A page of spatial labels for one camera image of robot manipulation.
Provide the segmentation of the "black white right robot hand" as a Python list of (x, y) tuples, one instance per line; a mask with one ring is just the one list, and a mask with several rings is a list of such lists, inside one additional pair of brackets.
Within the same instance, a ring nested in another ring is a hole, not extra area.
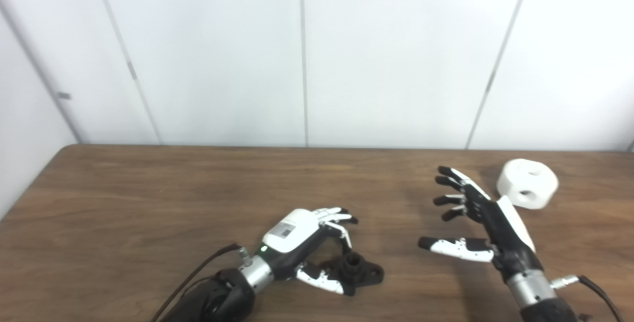
[(435, 206), (453, 204), (441, 219), (448, 222), (466, 216), (484, 227), (487, 238), (422, 236), (418, 241), (420, 248), (462, 260), (493, 263), (503, 281), (528, 270), (544, 270), (525, 223), (507, 197), (493, 200), (482, 187), (454, 168), (439, 166), (438, 173), (437, 184), (457, 191), (433, 200)]

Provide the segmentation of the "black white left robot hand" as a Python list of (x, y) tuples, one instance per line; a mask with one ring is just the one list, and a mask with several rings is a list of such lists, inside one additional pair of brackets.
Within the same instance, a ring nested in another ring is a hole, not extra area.
[(345, 223), (358, 223), (347, 209), (321, 208), (309, 211), (295, 209), (272, 227), (264, 236), (256, 256), (267, 266), (273, 281), (296, 279), (327, 292), (344, 295), (340, 281), (308, 261), (309, 256), (328, 238), (340, 242), (342, 253), (352, 250)]

